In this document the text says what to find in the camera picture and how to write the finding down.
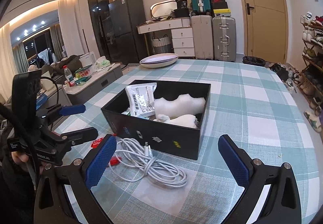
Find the person's left hand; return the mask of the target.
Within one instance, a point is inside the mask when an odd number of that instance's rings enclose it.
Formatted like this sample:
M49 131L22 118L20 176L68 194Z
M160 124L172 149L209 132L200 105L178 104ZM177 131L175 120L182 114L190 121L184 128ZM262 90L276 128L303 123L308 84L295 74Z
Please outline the person's left hand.
M15 175L22 175L23 172L35 174L35 169L29 161L29 156L23 152L10 153L10 166Z

